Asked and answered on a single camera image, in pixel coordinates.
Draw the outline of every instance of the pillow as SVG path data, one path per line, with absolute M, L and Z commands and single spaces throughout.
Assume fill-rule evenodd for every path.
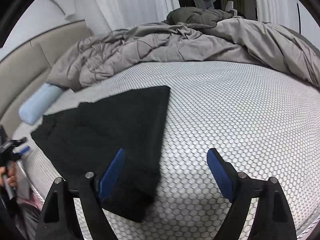
M 19 108 L 20 119 L 33 125 L 64 91 L 65 89 L 44 83 L 21 105 Z

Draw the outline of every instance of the comforter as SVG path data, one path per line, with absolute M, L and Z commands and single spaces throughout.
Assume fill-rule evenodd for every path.
M 48 82 L 78 91 L 139 62 L 220 60 L 266 65 L 319 87 L 319 51 L 286 28 L 214 9 L 179 8 L 167 23 L 92 36 L 73 45 Z

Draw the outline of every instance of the honeycomb patterned mattress cover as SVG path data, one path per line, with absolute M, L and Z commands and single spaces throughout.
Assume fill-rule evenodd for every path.
M 212 239 L 231 206 L 206 163 L 213 147 L 251 178 L 278 178 L 302 239 L 320 219 L 320 94 L 306 82 L 233 62 L 141 63 L 80 92 L 66 91 L 46 114 L 162 85 L 171 92 L 156 200 L 142 223 L 104 210 L 118 239 Z M 60 175 L 30 137 L 41 121 L 21 124 L 14 137 L 29 137 L 25 169 L 45 198 Z M 240 239 L 249 235 L 257 203 L 252 199 Z M 75 206 L 91 239 L 79 199 Z

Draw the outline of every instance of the hand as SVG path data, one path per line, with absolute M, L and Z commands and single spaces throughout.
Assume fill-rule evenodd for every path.
M 4 187 L 3 181 L 2 181 L 2 175 L 5 172 L 5 167 L 0 167 L 0 186 Z M 8 179 L 7 182 L 11 187 L 17 187 L 17 176 L 16 176 L 16 163 L 11 164 L 11 168 L 8 169 Z

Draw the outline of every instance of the upholstered headboard panel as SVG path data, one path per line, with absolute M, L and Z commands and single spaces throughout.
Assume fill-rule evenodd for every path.
M 19 107 L 45 82 L 56 61 L 91 35 L 85 21 L 64 25 L 25 42 L 0 62 L 0 123 L 9 136 L 21 123 Z

